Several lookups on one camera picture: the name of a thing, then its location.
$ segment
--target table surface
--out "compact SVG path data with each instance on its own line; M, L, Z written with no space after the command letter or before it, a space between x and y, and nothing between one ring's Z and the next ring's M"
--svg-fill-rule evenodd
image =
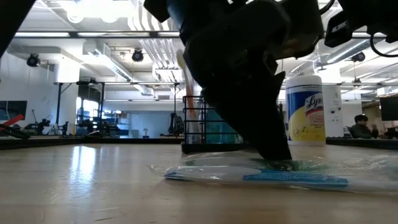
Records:
M295 159L393 151L292 147ZM164 180L177 145L84 145L0 151L0 223L397 223L398 197Z

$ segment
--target lysol wipes container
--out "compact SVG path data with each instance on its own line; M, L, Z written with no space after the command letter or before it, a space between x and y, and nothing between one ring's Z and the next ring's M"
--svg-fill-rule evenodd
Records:
M286 81L286 107L291 145L324 146L326 144L323 114L322 79L303 75Z

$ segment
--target spotlight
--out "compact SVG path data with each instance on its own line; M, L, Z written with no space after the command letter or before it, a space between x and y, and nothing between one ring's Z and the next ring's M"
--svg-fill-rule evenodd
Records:
M30 57L27 59L26 64L29 67L39 67L40 66L40 59L38 54L31 54Z
M142 54L142 49L134 49L134 53L132 54L131 58L135 62L143 61L144 55Z

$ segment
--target man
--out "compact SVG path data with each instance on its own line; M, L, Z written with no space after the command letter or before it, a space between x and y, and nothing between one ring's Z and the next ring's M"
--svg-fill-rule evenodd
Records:
M353 138L371 139L379 136L377 126L372 125L372 131L366 126L368 123L368 117L365 115L355 116L355 125L351 127L351 135Z

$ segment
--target ziploc bag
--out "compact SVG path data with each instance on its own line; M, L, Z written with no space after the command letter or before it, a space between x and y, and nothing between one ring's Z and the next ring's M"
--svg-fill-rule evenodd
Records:
M150 168L172 180L398 193L398 156L267 162L250 153L222 152L188 156L179 167Z

